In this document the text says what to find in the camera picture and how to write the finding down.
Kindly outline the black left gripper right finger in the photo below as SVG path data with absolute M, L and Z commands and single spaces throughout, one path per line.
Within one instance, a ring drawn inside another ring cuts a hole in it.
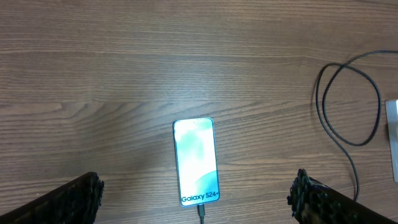
M 298 170 L 287 204 L 300 224 L 397 224 L 311 178 L 304 169 Z

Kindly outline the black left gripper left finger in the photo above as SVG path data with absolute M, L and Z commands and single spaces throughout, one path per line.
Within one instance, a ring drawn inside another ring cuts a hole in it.
M 84 175 L 1 215 L 1 224 L 93 224 L 101 206 L 104 181 Z

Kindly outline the Samsung Galaxy smartphone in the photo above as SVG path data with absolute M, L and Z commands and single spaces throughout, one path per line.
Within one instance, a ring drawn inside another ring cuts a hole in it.
M 181 206 L 191 207 L 219 200 L 213 120 L 176 120 L 173 130 Z

